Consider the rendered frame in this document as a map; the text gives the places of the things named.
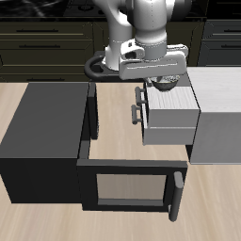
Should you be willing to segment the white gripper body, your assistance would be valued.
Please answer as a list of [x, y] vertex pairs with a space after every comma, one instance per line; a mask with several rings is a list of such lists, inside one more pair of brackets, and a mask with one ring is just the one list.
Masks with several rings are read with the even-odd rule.
[[139, 46], [123, 44], [120, 48], [120, 79], [138, 79], [184, 74], [188, 48], [183, 44], [167, 46], [167, 53], [159, 58], [146, 60], [145, 50]]

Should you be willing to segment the black bowl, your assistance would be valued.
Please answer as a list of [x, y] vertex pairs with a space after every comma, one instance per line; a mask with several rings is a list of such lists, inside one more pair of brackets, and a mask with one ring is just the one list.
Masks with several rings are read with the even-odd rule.
[[152, 77], [151, 81], [153, 86], [160, 91], [169, 91], [173, 89], [180, 79], [179, 75], [166, 75], [166, 76], [158, 76]]

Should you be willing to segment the dark kitchen cupboards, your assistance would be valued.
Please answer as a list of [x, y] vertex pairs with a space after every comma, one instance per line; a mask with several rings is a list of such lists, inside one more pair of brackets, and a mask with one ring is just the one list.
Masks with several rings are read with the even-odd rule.
[[[223, 57], [241, 67], [241, 41], [232, 40], [241, 21], [190, 23], [186, 16], [166, 24], [167, 44], [188, 48], [186, 68], [206, 54], [216, 67]], [[0, 82], [91, 81], [85, 64], [108, 44], [107, 19], [93, 0], [0, 0]]]

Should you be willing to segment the black microwave oven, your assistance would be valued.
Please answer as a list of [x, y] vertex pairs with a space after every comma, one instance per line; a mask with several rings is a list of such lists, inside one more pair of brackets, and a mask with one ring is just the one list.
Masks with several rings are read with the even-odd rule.
[[0, 143], [0, 175], [10, 200], [166, 212], [175, 220], [187, 163], [91, 159], [97, 133], [94, 84], [29, 83]]

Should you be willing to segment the white cabinet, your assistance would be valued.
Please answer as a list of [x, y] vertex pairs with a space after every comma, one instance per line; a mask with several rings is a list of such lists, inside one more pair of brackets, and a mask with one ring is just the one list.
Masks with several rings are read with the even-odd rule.
[[241, 67], [188, 67], [201, 113], [191, 164], [241, 164]]

